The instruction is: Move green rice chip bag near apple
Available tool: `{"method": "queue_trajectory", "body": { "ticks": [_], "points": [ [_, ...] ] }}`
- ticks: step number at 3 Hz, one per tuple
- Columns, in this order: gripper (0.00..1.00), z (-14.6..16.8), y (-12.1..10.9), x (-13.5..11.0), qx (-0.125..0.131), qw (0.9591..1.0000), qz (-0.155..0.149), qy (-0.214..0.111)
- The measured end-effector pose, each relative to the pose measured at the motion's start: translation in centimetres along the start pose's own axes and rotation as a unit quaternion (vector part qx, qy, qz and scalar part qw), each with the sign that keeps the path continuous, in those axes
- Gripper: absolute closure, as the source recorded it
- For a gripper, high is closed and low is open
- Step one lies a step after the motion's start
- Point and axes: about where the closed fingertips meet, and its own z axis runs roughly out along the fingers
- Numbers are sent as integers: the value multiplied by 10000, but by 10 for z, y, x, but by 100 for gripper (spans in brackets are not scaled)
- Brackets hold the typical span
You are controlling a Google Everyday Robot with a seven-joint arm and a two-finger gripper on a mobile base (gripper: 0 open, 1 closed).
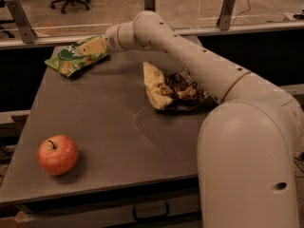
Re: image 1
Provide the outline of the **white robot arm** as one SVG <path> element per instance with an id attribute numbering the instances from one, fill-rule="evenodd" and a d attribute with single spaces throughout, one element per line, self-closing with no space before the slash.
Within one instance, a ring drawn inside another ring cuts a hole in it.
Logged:
<path id="1" fill-rule="evenodd" d="M 198 135 L 204 228 L 299 228 L 293 151 L 303 112 L 290 93 L 180 37 L 152 11 L 105 38 L 113 51 L 165 52 L 217 102 Z"/>

